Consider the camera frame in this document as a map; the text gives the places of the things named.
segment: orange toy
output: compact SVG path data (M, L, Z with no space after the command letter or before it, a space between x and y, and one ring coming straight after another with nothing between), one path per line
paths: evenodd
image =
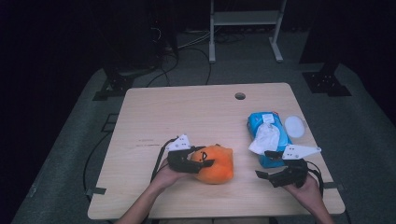
M233 178L233 150L219 145L204 147L191 155L191 161L215 160L195 177L206 184L223 184Z

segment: person's right hand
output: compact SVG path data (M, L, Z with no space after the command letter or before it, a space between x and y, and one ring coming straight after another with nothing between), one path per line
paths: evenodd
M315 217L317 223L334 223L320 195L318 182L312 175L308 174L300 188L295 185L287 185L283 188Z
M157 189L164 190L175 184L181 177L188 175L192 174L180 173L172 170L169 167L168 160L164 159L150 185Z

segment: black wire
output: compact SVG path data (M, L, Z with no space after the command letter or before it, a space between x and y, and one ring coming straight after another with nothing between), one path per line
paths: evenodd
M244 35L244 34L240 34L240 35L241 35L242 37L237 37L236 35L219 34L219 35L216 35L216 40L215 40L215 42L216 42L217 44L221 44L221 45L231 45L231 44L234 44L234 43L236 43L236 42L239 42L239 41L242 41L242 40L245 39L245 35ZM223 37L224 40L222 40L222 41L218 40L218 36Z
M198 32L189 32L189 31L182 31L182 34L185 35L196 35L196 36L202 36L202 34L207 35L208 31L207 30L203 30L203 31L198 31Z
M157 174L161 171L161 169L163 169L163 168L166 167L167 165L169 165L169 163L166 163L163 167L161 167L161 168L157 171Z
M320 172L317 170L311 170L311 169L308 169L308 171L311 172L312 174L314 174L318 178L319 191L320 191L320 195L323 198L324 183L323 183L323 178L322 178Z
M352 224L352 220L350 219L347 209L346 209L346 220L347 220L347 223Z
M209 61L209 57L208 57L208 56L206 55L206 53L205 53L203 50L201 50L201 49L195 49L195 48L181 48L180 50L184 50L184 49L198 50L198 51L200 51L201 53L203 53L203 54L205 55L205 57L206 57L206 59L207 59L207 63L209 64L209 72L208 72L208 74L207 74L207 79L206 79L206 82L205 82L205 85L207 85L207 83L209 82L211 73L212 73L212 64L211 64L210 61Z
M307 163L314 165L317 168L317 170L319 171L319 173L321 174L320 169L312 161L307 161Z
M165 152L166 146L167 146L169 143L171 143L171 142L175 142L175 140L177 140L177 138L170 139L170 140L167 141L167 142L163 145L163 147L161 148L160 153L158 154L157 161L155 162L154 169L152 170L151 179L150 179L150 181L149 181L150 183L151 183L152 180L154 179L155 175L163 168L163 167L162 167L160 170L158 169L158 167L159 167L160 164L161 164L161 159L163 158L163 153Z
M88 159L85 161L85 166L84 166L84 171L82 173L82 185L84 187L84 191L87 192L87 183L85 180L85 174L87 173L87 167L88 167L88 163L90 162L91 156L93 154L93 152L99 147L99 145L106 139L106 137L108 137L110 135L110 133L112 132L108 132L106 133L100 140L99 142L93 147L93 149L91 150L90 155L88 156ZM85 195L88 199L88 201L91 201L91 198L86 194Z
M161 67L161 69L163 70L163 72L162 72L161 74L159 74L158 76L156 76L155 78L153 78L153 79L146 85L146 88L149 87L149 85L151 85L151 83L152 83L153 81L155 81L157 78L159 78L159 77L161 77L161 76L163 76L163 75L166 76L166 80L167 80L167 82L168 82L167 84L170 86L169 77L168 77L167 73L170 72L170 71L172 71L172 70L174 70L174 69L177 67L177 65L178 65L178 58L177 58L176 56L172 55L172 54L165 55L165 56L170 56L170 57L176 58L176 63L175 63L175 65L174 65L173 67L171 67L171 68L170 68L169 70L167 70L167 71L164 71L164 70L162 69L162 67Z
M229 39L229 36L224 33L219 33L215 36L215 43L216 44L223 44L226 43Z

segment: hole in table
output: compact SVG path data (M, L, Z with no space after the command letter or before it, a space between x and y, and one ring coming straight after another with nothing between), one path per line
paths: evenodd
M245 98L247 98L247 97L246 97L246 95L245 95L244 93L242 93L242 92L237 92L237 93L235 94L235 98L236 98L237 100L245 100Z

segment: gray floor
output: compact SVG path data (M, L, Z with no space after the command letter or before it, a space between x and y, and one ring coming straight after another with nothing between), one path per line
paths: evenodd
M212 64L209 85L287 82L304 112L306 121L323 149L333 179L341 191L352 223L394 223L396 220L396 129L363 88L359 78L340 65L339 81L352 93L348 97L313 94L302 72L318 71L321 64L298 64L307 33L281 33L278 44L285 61L276 63L267 42L269 34L246 35L229 45L217 45L217 62ZM195 36L181 35L179 44ZM208 46L196 45L207 53ZM166 57L163 69L175 64ZM146 87L162 71L139 77L134 88ZM205 85L209 64L202 52L184 49L177 67L168 73L171 86ZM83 188L87 165L87 187L99 176L110 136L102 132L107 116L119 113L122 97L93 101L106 80L103 70L92 74L68 121L64 125L40 174L13 223L105 223L87 217L89 201ZM159 77L150 87L166 86ZM348 223L347 215L334 216ZM279 223L314 223L310 216L280 217Z

